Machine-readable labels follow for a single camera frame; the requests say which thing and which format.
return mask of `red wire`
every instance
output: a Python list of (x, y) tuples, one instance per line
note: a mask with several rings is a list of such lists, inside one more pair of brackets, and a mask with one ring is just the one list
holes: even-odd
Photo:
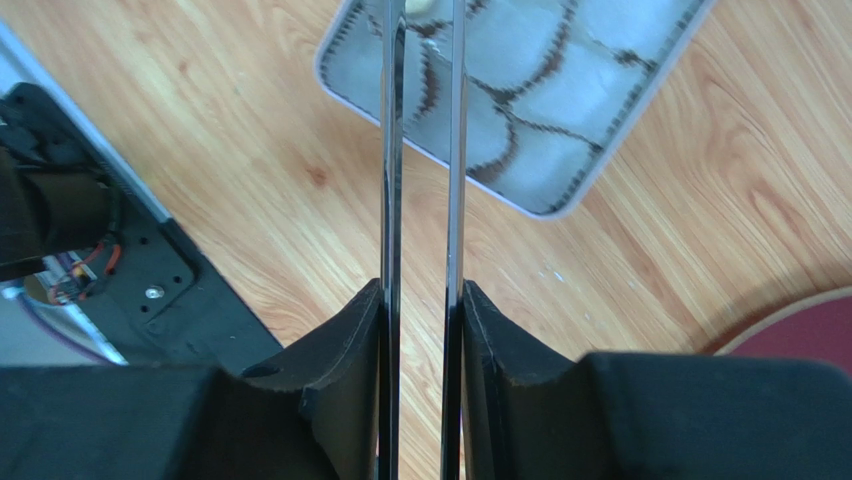
[(118, 259), (121, 257), (121, 245), (115, 244), (112, 246), (112, 255), (109, 257), (109, 261), (107, 262), (106, 268), (104, 268), (104, 273), (107, 275), (112, 275), (115, 272), (115, 264), (118, 263)]
[(98, 242), (98, 245), (95, 247), (94, 250), (92, 250), (92, 253), (90, 253), (89, 256), (85, 258), (85, 260), (81, 260), (79, 262), (74, 262), (74, 264), (71, 265), (71, 269), (73, 270), (74, 267), (77, 267), (77, 266), (80, 266), (80, 265), (86, 265), (87, 263), (91, 262), (92, 260), (98, 258), (98, 255), (100, 255), (103, 250), (104, 250), (104, 242)]

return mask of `screw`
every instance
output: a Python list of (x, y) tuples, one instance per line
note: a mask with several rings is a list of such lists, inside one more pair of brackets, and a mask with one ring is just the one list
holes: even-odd
[(166, 294), (166, 291), (163, 290), (163, 287), (159, 285), (151, 285), (145, 290), (145, 296), (150, 298), (151, 300), (156, 300), (158, 298), (163, 298), (163, 295)]

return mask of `black plastic part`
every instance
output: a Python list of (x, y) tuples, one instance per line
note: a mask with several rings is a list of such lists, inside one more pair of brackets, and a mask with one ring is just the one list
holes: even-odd
[[(112, 247), (107, 246), (89, 264), (101, 280), (90, 298), (80, 302), (80, 308), (107, 338), (120, 345), (128, 339), (123, 338), (124, 329), (116, 330), (111, 320), (116, 310), (144, 331), (149, 322), (171, 308), (172, 302), (195, 283), (195, 272), (161, 232), (161, 225), (132, 208), (124, 209), (122, 220), (121, 256), (114, 271), (107, 272), (112, 255)], [(85, 258), (90, 251), (77, 253)], [(147, 298), (145, 291), (150, 287), (161, 288), (163, 296)]]
[(109, 190), (88, 173), (25, 171), (42, 250), (54, 255), (98, 243), (110, 222)]
[(0, 282), (44, 270), (45, 253), (20, 177), (0, 151)]
[(574, 364), (465, 287), (469, 479), (852, 478), (839, 369), (629, 353)]
[[(180, 226), (171, 218), (158, 222), (49, 95), (21, 83), (6, 98), (16, 121), (36, 132), (37, 144), (19, 142), (30, 149), (21, 155), (62, 171), (94, 167), (120, 189), (121, 259), (103, 289), (79, 305), (130, 363), (214, 363), (237, 374), (282, 350)], [(108, 247), (92, 262), (97, 275), (110, 254)], [(147, 299), (149, 286), (165, 296)]]
[(0, 478), (372, 478), (377, 280), (238, 379), (213, 367), (0, 369)]

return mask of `tray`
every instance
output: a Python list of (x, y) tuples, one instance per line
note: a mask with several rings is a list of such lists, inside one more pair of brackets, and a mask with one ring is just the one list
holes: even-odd
[[(521, 212), (579, 204), (713, 0), (468, 0), (468, 179)], [(447, 165), (452, 0), (409, 15), (405, 142)], [(379, 124), (382, 0), (347, 0), (317, 52), (323, 89)]]

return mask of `wood grain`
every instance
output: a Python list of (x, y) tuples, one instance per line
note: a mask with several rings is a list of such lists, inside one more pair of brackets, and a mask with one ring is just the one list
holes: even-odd
[[(331, 0), (0, 2), (285, 344), (378, 274), (379, 130), (312, 74)], [(852, 3), (722, 0), (570, 217), (469, 189), (467, 277), (569, 357), (693, 351), (852, 281)], [(436, 478), (447, 172), (404, 169), (401, 478)]]

